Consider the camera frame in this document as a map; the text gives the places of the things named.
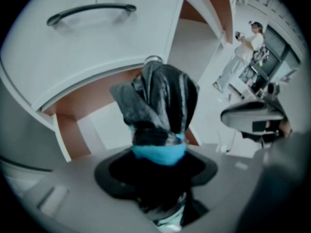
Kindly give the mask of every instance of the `white pants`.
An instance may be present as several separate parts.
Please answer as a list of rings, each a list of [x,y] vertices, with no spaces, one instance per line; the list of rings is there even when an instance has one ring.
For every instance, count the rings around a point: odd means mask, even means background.
[[[217,85],[222,89],[226,89],[230,84],[232,76],[234,76],[238,70],[243,67],[246,67],[247,64],[243,59],[238,56],[235,56],[229,63],[225,66],[222,75],[217,79]]]

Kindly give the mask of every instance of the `black plastic bag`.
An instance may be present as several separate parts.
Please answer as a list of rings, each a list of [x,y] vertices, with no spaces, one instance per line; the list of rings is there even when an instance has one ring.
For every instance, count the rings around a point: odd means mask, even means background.
[[[198,99],[199,87],[179,69],[150,61],[141,77],[114,85],[110,92],[135,131],[134,145],[177,145],[176,134],[188,128]]]

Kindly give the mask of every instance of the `white wall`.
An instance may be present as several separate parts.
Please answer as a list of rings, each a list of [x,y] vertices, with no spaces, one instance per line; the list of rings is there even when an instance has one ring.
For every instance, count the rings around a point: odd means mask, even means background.
[[[85,116],[84,118],[77,121],[81,135],[92,154],[96,154],[107,150],[103,145],[98,132],[93,125],[91,116]]]
[[[200,87],[211,85],[215,82],[231,58],[232,52],[232,45],[229,43],[226,43],[225,46],[220,45],[217,48],[214,56],[199,80]]]
[[[168,64],[187,73],[198,82],[220,45],[208,24],[180,19]]]
[[[88,117],[105,149],[111,150],[132,144],[131,132],[123,121],[123,114],[117,102],[106,105]]]

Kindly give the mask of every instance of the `person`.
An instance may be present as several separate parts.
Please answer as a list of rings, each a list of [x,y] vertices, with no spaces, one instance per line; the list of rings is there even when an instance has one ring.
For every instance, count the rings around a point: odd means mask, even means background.
[[[235,49],[235,57],[226,65],[222,75],[213,84],[222,93],[230,84],[231,77],[251,62],[254,51],[259,50],[263,44],[263,26],[259,22],[254,22],[251,27],[254,33],[251,37],[245,38],[241,33],[236,32],[236,39],[241,42],[241,45]]]

